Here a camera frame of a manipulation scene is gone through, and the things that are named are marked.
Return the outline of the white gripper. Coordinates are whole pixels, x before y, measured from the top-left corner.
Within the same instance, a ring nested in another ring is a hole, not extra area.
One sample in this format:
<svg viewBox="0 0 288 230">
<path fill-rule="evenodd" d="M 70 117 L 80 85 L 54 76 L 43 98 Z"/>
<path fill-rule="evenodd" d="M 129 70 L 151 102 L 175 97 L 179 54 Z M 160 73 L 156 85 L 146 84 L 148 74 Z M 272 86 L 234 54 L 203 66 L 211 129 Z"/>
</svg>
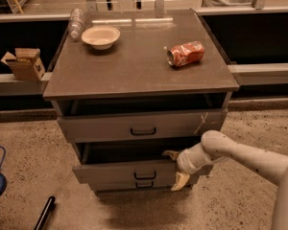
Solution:
<svg viewBox="0 0 288 230">
<path fill-rule="evenodd" d="M 201 144 L 197 144 L 190 149 L 184 149 L 181 153 L 175 150 L 166 150 L 163 156 L 169 156 L 173 161 L 177 160 L 181 172 L 176 172 L 176 182 L 172 186 L 173 192 L 181 190 L 193 174 L 203 166 L 212 165 L 213 157 L 204 151 Z"/>
</svg>

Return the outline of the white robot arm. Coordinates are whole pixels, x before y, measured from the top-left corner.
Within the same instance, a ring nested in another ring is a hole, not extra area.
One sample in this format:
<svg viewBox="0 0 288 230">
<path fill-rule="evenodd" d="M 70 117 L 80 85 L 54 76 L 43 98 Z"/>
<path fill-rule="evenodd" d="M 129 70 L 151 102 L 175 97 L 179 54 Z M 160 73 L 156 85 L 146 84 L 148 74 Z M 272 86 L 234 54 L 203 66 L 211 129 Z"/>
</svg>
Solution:
<svg viewBox="0 0 288 230">
<path fill-rule="evenodd" d="M 192 174 L 223 157 L 259 174 L 278 186 L 271 230 L 288 230 L 288 155 L 237 143 L 217 130 L 205 132 L 201 142 L 189 149 L 166 150 L 162 155 L 177 163 L 172 191 L 182 189 Z"/>
</svg>

